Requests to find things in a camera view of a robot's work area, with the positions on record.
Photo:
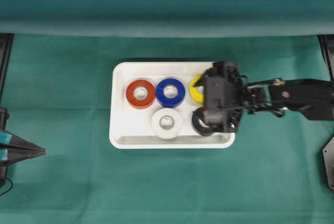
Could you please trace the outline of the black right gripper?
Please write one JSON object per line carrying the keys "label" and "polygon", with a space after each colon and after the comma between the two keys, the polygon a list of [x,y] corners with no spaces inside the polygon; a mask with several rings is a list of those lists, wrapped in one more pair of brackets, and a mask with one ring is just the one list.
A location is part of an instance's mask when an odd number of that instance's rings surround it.
{"label": "black right gripper", "polygon": [[214,62],[192,87],[204,87],[203,119],[214,132],[235,133],[244,110],[268,102],[264,88],[248,88],[233,62]]}

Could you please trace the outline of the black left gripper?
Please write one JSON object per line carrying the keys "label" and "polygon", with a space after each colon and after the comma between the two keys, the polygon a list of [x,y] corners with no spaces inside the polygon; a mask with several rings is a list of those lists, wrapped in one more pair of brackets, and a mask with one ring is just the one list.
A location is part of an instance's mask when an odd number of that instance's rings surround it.
{"label": "black left gripper", "polygon": [[[28,142],[13,133],[6,132],[5,126],[8,118],[8,110],[6,108],[1,108],[1,185],[5,184],[7,166],[46,154],[46,150],[44,148]],[[8,148],[33,150],[35,152],[15,153],[9,152],[7,150]]]}

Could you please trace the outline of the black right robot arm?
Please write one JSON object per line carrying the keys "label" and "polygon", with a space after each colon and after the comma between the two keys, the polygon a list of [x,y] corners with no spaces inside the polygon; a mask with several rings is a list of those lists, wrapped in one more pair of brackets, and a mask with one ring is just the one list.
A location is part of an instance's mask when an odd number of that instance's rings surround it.
{"label": "black right robot arm", "polygon": [[333,81],[275,78],[248,82],[234,62],[214,62],[192,85],[202,87],[203,106],[193,112],[192,126],[202,136],[236,133],[245,111],[283,117],[286,110],[308,120],[333,120]]}

